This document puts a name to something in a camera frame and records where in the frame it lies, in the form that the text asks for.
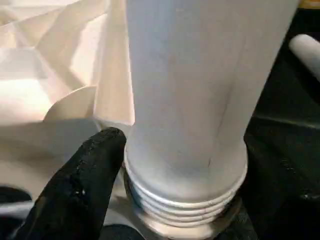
white plastic part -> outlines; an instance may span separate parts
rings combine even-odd
[[[290,41],[289,48],[320,81],[320,42],[306,34],[299,34]]]
[[[247,124],[297,5],[127,1],[135,124],[125,166],[138,207],[167,226],[155,231],[185,239],[228,208],[247,172]],[[194,239],[221,231],[208,229]]]

gloved finger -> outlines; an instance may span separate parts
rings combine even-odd
[[[15,240],[97,240],[125,144],[116,128],[84,142],[48,182]]]

white plastic tube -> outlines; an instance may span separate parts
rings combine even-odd
[[[125,164],[133,198],[157,222],[209,224],[237,193],[243,136],[297,3],[127,1],[135,124]]]
[[[320,81],[320,42],[306,34],[299,34],[290,41],[289,47]]]

